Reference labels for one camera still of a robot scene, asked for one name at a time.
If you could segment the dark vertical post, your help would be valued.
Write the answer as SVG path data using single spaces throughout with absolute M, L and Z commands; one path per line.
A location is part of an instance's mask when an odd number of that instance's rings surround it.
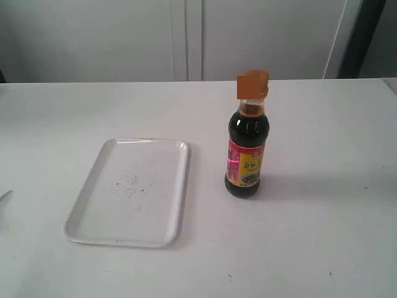
M 385 4 L 386 0 L 361 1 L 337 72 L 338 79 L 358 78 Z

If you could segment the white plastic tray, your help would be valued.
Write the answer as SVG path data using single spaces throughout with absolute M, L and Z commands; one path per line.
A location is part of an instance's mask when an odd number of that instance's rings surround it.
M 65 222 L 88 245 L 162 248 L 179 233 L 189 145 L 182 140 L 106 141 Z

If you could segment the dark soy sauce bottle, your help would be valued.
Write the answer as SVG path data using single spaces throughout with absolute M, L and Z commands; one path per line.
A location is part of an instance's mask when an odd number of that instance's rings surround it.
M 249 70 L 237 77 L 238 110 L 228 124 L 229 143 L 225 186 L 239 198 L 253 196 L 260 185 L 265 143 L 270 125 L 264 99 L 269 92 L 269 74 Z

